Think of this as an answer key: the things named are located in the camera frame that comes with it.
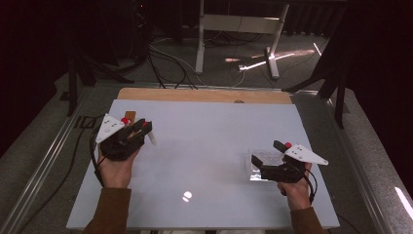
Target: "black cable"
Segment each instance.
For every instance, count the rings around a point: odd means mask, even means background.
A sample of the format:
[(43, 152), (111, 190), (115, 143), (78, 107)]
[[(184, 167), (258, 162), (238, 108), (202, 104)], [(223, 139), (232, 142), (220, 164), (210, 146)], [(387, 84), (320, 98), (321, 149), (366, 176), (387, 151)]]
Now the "black cable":
[(153, 60), (152, 60), (152, 57), (151, 57), (150, 54), (149, 54), (149, 56), (148, 56), (148, 60), (147, 60), (147, 61), (148, 61), (149, 66), (152, 67), (152, 70), (154, 71), (156, 78), (158, 79), (158, 82), (159, 82), (159, 85), (160, 85), (159, 88), (161, 88), (161, 86), (162, 86), (164, 89), (166, 89), (167, 87), (165, 87), (164, 82), (162, 82), (162, 80), (161, 80), (161, 78), (160, 78), (159, 70), (158, 70), (158, 68), (156, 68), (156, 66), (154, 65)]
[(306, 169), (306, 171), (309, 172), (310, 175), (311, 175), (311, 176), (313, 177), (313, 179), (314, 179), (314, 182), (315, 182), (315, 184), (316, 184), (316, 189), (314, 190), (314, 195), (316, 196), (317, 190), (319, 189), (319, 184), (318, 184), (317, 179), (316, 179), (316, 177), (314, 176), (314, 174), (313, 174), (312, 172), (310, 172), (310, 170), (308, 170), (308, 169)]
[(156, 50), (150, 50), (150, 55), (155, 57), (155, 58), (158, 58), (158, 59), (165, 59), (165, 60), (174, 62), (176, 65), (179, 66), (179, 68), (182, 70), (182, 73), (183, 73), (183, 78), (180, 81), (175, 82), (175, 81), (171, 81), (171, 80), (168, 80), (168, 79), (162, 77), (163, 79), (176, 84), (175, 88), (177, 88), (181, 83), (184, 83), (184, 84), (188, 85), (191, 89), (195, 88), (195, 89), (198, 90), (198, 88), (191, 82), (191, 80), (189, 78), (189, 75), (188, 75), (188, 72), (185, 70), (185, 68), (182, 66), (182, 64), (176, 58), (174, 58), (174, 57), (172, 57), (168, 54), (161, 53), (161, 52), (156, 51)]
[(310, 204), (313, 204), (313, 201), (314, 201), (314, 198), (315, 198), (315, 196), (316, 196), (316, 193), (315, 193), (315, 191), (314, 191), (313, 185), (312, 185), (312, 183), (310, 182), (309, 178), (308, 178), (303, 172), (301, 172), (301, 170), (299, 170), (297, 167), (295, 167), (294, 165), (292, 165), (292, 164), (290, 164), (290, 163), (288, 163), (288, 162), (286, 162), (286, 164), (287, 164), (289, 167), (291, 167), (292, 169), (294, 169), (295, 171), (301, 173), (301, 174), (303, 175), (303, 178), (306, 179), (307, 183), (308, 183), (309, 186), (310, 186)]
[(351, 227), (353, 227), (353, 229), (355, 230), (356, 233), (361, 234), (361, 232), (354, 225), (352, 225), (348, 220), (346, 220), (344, 217), (342, 217), (339, 214), (337, 214), (337, 216), (340, 217), (341, 219), (343, 219), (344, 221), (346, 221)]
[[(92, 120), (86, 125), (88, 126), (89, 124), (91, 124), (93, 121), (95, 121), (96, 119), (100, 118), (101, 116), (97, 116), (97, 117), (93, 117)], [(40, 206), (39, 209), (37, 209), (36, 212), (34, 212), (34, 214), (24, 223), (24, 225), (20, 228), (20, 230), (18, 231), (18, 234), (22, 233), (22, 231), (24, 231), (24, 229), (27, 227), (27, 225), (46, 207), (46, 205), (49, 204), (50, 201), (52, 201), (52, 199), (57, 195), (58, 191), (60, 190), (60, 188), (64, 185), (64, 183), (66, 182), (67, 178), (69, 177), (70, 173), (72, 172), (73, 169), (73, 165), (75, 163), (75, 159), (76, 159), (76, 151), (78, 149), (79, 146), (79, 142), (80, 139), (82, 137), (82, 134), (85, 132), (85, 128), (82, 129), (82, 131), (80, 132), (80, 134), (78, 135), (78, 138), (76, 140), (76, 144), (75, 144), (75, 148), (73, 150), (73, 154), (72, 154), (72, 159), (70, 161), (70, 166), (69, 169), (67, 170), (66, 175), (64, 176), (63, 180), (60, 182), (60, 184), (57, 186), (57, 188), (55, 189), (55, 191), (49, 196), (48, 199), (46, 199), (46, 201), (42, 204), (42, 206)]]
[[(256, 34), (254, 35), (254, 37), (252, 39), (242, 39), (242, 38), (237, 38), (234, 37), (232, 35), (230, 35), (229, 33), (226, 32), (222, 32), (221, 34), (219, 34), (217, 37), (212, 38), (211, 40), (207, 40), (207, 42), (209, 42), (209, 44), (212, 44), (212, 46), (209, 46), (207, 44), (205, 44), (206, 48), (214, 48), (214, 47), (227, 47), (227, 46), (241, 46), (241, 45), (246, 45), (252, 42), (256, 42), (259, 39), (261, 39), (263, 36), (263, 34)], [(224, 42), (219, 42), (218, 39), (224, 39)], [(236, 40), (237, 42), (235, 44), (231, 43), (232, 40)]]

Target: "human hand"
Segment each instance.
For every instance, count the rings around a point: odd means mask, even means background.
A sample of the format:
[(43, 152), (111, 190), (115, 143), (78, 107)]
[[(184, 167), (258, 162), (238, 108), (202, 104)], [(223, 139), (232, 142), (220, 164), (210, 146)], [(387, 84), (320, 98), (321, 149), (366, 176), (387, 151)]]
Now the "human hand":
[(103, 180), (104, 187), (107, 188), (128, 188), (131, 182), (131, 167), (133, 160), (137, 156), (140, 148), (124, 161), (112, 161), (102, 155), (100, 146), (98, 147), (99, 157), (98, 162), (100, 174)]
[[(309, 176), (309, 170), (312, 164), (306, 163), (306, 177)], [(286, 194), (288, 206), (291, 211), (303, 210), (311, 207), (309, 198), (309, 184), (305, 178), (301, 178), (296, 183), (278, 182), (277, 188), (282, 194)]]

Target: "metal frame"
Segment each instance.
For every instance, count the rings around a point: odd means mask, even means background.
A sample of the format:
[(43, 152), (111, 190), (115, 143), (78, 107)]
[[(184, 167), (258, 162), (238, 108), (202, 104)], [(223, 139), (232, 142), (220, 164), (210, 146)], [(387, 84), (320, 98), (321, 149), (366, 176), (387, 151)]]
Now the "metal frame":
[(209, 15), (204, 13), (204, 0), (201, 0), (200, 31), (195, 72), (199, 75), (203, 73), (205, 53), (204, 30), (240, 31), (274, 34), (272, 46), (264, 51), (267, 64), (270, 68), (271, 77), (273, 79), (279, 78), (280, 74), (275, 60), (275, 50), (282, 34), (282, 27), (285, 22), (288, 7), (288, 4), (283, 5), (282, 13), (277, 19)]
[(42, 162), (39, 164), (36, 171), (33, 173), (30, 180), (25, 185), (18, 200), (12, 208), (12, 211), (3, 222), (0, 228), (0, 233), (12, 234), (19, 231), (25, 215), (30, 209), (33, 200), (36, 198), (37, 193), (39, 192), (43, 182), (48, 176), (49, 171), (51, 170), (61, 148), (64, 146), (67, 137), (69, 136), (71, 130), (73, 129), (73, 126), (75, 125), (80, 107), (88, 98), (91, 92), (92, 88), (84, 88), (83, 92), (79, 96), (79, 102), (77, 105), (78, 108), (74, 109), (73, 115), (71, 117), (67, 117), (64, 121)]

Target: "forearm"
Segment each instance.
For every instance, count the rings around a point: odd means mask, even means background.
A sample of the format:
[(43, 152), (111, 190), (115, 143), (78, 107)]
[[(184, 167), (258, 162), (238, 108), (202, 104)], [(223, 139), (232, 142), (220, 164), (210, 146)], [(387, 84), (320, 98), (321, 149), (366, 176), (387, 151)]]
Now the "forearm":
[(102, 188), (94, 218), (83, 233), (125, 233), (131, 190)]
[(291, 212), (291, 223), (296, 234), (324, 234), (312, 207)]

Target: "tabletop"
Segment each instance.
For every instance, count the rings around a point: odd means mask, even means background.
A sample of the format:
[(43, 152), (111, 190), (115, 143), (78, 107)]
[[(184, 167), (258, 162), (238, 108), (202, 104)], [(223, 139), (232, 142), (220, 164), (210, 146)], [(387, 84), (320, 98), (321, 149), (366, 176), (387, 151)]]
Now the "tabletop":
[[(251, 181), (248, 174), (248, 152), (275, 150), (275, 139), (311, 148), (288, 94), (123, 89), (109, 114), (122, 118), (131, 110), (153, 121), (157, 145), (148, 140), (133, 164), (128, 229), (291, 228), (286, 198), (276, 183)], [(320, 223), (339, 226), (319, 167), (312, 171), (319, 185), (313, 206)], [(90, 165), (67, 228), (87, 225), (99, 191)]]

